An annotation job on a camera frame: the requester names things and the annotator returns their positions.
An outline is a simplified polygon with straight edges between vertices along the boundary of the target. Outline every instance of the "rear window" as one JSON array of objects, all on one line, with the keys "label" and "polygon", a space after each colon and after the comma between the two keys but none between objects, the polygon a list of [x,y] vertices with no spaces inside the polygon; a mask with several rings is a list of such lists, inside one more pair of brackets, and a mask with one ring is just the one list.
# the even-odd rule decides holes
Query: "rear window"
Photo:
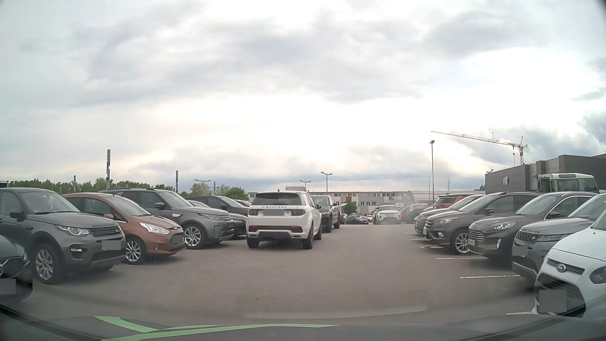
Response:
[{"label": "rear window", "polygon": [[301,198],[297,193],[258,193],[253,205],[301,205]]}]

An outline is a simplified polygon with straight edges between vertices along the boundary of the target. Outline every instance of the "gray suv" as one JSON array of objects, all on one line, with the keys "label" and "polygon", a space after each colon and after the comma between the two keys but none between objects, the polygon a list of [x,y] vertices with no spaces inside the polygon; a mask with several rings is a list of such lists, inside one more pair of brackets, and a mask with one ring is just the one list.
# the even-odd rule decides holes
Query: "gray suv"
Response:
[{"label": "gray suv", "polygon": [[126,239],[112,219],[80,212],[56,192],[0,188],[0,235],[17,241],[45,284],[93,269],[109,270],[124,259]]},{"label": "gray suv", "polygon": [[113,193],[133,200],[151,214],[168,218],[181,225],[188,249],[204,249],[207,245],[231,239],[234,221],[225,211],[193,206],[179,194],[164,189],[112,188]]}]

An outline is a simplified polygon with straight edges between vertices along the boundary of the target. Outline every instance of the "parked car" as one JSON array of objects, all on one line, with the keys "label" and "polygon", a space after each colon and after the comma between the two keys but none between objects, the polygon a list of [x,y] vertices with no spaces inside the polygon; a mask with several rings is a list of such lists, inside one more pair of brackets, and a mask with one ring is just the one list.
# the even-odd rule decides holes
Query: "parked car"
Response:
[{"label": "parked car", "polygon": [[134,201],[113,194],[64,194],[81,212],[115,220],[126,236],[126,264],[171,256],[185,249],[183,229],[172,220],[152,215]]},{"label": "parked car", "polygon": [[[602,213],[590,228],[558,241],[547,252],[539,269],[534,284],[533,314],[603,320],[606,316],[604,245],[606,213]],[[564,311],[554,311],[547,302],[542,302],[541,296],[551,290],[565,294]]]},{"label": "parked car", "polygon": [[251,249],[264,240],[300,240],[304,249],[322,239],[322,206],[306,192],[260,192],[248,210],[246,243]]},{"label": "parked car", "polygon": [[423,235],[423,227],[425,226],[425,222],[427,221],[427,217],[444,212],[450,211],[458,211],[460,208],[463,208],[465,205],[471,203],[475,199],[483,197],[483,194],[475,194],[468,195],[467,197],[457,201],[455,204],[450,206],[449,208],[433,208],[429,207],[428,209],[424,209],[419,215],[415,217],[415,231],[417,235]]},{"label": "parked car", "polygon": [[25,248],[0,235],[0,281],[4,280],[15,280],[15,290],[0,293],[0,303],[24,300],[32,293],[32,266]]},{"label": "parked car", "polygon": [[112,188],[100,191],[131,199],[151,214],[170,219],[183,228],[185,247],[203,249],[231,239],[231,216],[212,208],[193,206],[179,194],[165,189]]},{"label": "parked car", "polygon": [[469,251],[493,260],[511,263],[516,233],[526,224],[570,215],[594,197],[590,192],[552,192],[536,197],[505,217],[480,219],[469,227]]},{"label": "parked car", "polygon": [[322,232],[331,233],[333,227],[341,227],[339,221],[339,205],[329,195],[312,195],[311,199],[316,205],[320,205],[322,214]]},{"label": "parked car", "polygon": [[227,211],[229,213],[248,215],[248,207],[228,197],[220,197],[218,195],[198,195],[195,197],[188,197],[187,200],[200,201],[201,203],[207,204],[211,208],[222,209],[223,211]]},{"label": "parked car", "polygon": [[[188,201],[193,206],[211,208],[209,205],[207,205],[205,203],[201,203],[200,201],[196,201],[196,200],[188,200]],[[233,238],[239,237],[241,235],[246,235],[246,219],[247,219],[246,215],[242,215],[242,214],[238,214],[238,213],[229,213],[227,211],[224,211],[223,214],[230,215],[231,219],[233,220]]]},{"label": "parked car", "polygon": [[25,247],[34,276],[54,284],[89,270],[109,270],[123,261],[126,238],[118,223],[80,212],[56,192],[0,188],[0,235]]},{"label": "parked car", "polygon": [[375,209],[373,213],[373,222],[377,225],[383,223],[400,223],[400,211],[395,205],[382,205]]},{"label": "parked car", "polygon": [[567,218],[530,223],[516,234],[513,245],[523,246],[527,254],[511,258],[513,271],[534,285],[547,252],[560,240],[591,226],[606,211],[606,194],[599,194],[577,208]]},{"label": "parked car", "polygon": [[493,214],[511,215],[530,200],[540,196],[537,192],[497,192],[460,208],[430,215],[423,228],[425,239],[444,245],[457,254],[466,254],[469,226],[476,220]]}]

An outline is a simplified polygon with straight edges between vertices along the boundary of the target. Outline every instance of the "car wheel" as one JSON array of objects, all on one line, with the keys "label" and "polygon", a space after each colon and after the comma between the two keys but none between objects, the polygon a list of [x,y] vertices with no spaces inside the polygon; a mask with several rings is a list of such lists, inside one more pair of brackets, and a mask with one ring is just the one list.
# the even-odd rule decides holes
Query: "car wheel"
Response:
[{"label": "car wheel", "polygon": [[41,244],[35,251],[34,265],[36,278],[44,284],[57,284],[63,281],[65,271],[59,254],[50,244]]},{"label": "car wheel", "polygon": [[456,231],[450,241],[450,249],[459,255],[468,254],[467,237],[468,230],[466,228]]},{"label": "car wheel", "polygon": [[249,249],[256,249],[259,247],[259,240],[257,238],[246,237],[246,245],[248,245]]},{"label": "car wheel", "polygon": [[206,247],[206,232],[196,224],[183,226],[185,247],[188,249],[204,249]]},{"label": "car wheel", "polygon": [[137,237],[127,237],[126,257],[124,257],[124,263],[139,265],[144,263],[146,259],[147,251],[145,250],[145,243],[143,243]]}]

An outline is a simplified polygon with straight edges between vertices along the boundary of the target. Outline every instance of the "tree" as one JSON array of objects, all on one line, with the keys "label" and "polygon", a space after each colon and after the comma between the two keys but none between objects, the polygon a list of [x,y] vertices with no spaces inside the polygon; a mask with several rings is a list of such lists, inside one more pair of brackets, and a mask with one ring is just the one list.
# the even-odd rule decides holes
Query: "tree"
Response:
[{"label": "tree", "polygon": [[226,197],[236,199],[236,200],[248,200],[248,194],[244,192],[244,188],[241,187],[232,187],[228,189],[225,194]]}]

